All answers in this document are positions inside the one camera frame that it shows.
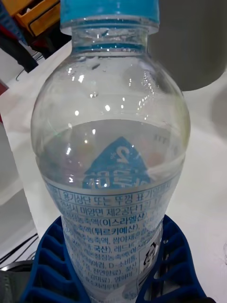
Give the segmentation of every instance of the plastic water bottle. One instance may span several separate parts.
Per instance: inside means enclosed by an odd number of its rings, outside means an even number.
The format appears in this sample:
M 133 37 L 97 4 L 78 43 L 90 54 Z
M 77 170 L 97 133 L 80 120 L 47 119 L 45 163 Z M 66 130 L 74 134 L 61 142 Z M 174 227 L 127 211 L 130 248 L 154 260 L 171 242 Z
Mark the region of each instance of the plastic water bottle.
M 65 0 L 61 12 L 72 52 L 35 104 L 37 165 L 91 301 L 135 301 L 183 167 L 188 110 L 147 53 L 157 0 Z

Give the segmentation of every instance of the gray bin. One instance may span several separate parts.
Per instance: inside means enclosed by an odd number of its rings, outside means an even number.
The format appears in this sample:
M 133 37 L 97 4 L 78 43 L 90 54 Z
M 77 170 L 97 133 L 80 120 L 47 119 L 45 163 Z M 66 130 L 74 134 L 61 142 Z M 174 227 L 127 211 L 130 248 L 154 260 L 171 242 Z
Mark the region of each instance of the gray bin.
M 211 84 L 227 64 L 227 0 L 159 0 L 148 49 L 181 90 Z

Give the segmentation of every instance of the orange drawer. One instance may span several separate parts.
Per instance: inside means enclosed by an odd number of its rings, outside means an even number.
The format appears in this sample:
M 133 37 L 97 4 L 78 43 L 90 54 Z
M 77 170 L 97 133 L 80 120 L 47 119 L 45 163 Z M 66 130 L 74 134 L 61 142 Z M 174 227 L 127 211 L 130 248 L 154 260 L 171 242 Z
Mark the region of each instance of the orange drawer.
M 1 0 L 6 10 L 11 16 L 20 12 L 26 6 L 28 6 L 33 0 Z
M 38 36 L 60 20 L 60 2 L 57 0 L 43 0 L 24 15 L 16 14 L 15 18 L 33 36 Z

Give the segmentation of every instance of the bottle label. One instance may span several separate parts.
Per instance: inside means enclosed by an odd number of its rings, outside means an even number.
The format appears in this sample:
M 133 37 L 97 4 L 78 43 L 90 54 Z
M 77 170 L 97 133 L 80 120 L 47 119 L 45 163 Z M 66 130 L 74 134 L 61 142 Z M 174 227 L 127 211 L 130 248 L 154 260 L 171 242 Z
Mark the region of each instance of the bottle label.
M 139 153 L 121 137 L 94 160 L 83 188 L 44 177 L 62 214 L 71 262 L 92 302 L 136 300 L 156 262 L 162 219 L 181 168 L 151 179 Z

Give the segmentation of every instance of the blue triangle logo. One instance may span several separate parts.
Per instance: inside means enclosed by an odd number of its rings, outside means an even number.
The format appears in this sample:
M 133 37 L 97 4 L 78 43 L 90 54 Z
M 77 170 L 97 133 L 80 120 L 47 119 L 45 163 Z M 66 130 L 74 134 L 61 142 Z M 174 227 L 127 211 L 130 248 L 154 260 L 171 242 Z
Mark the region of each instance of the blue triangle logo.
M 151 183 L 134 145 L 120 137 L 108 145 L 85 172 L 83 188 L 124 188 Z

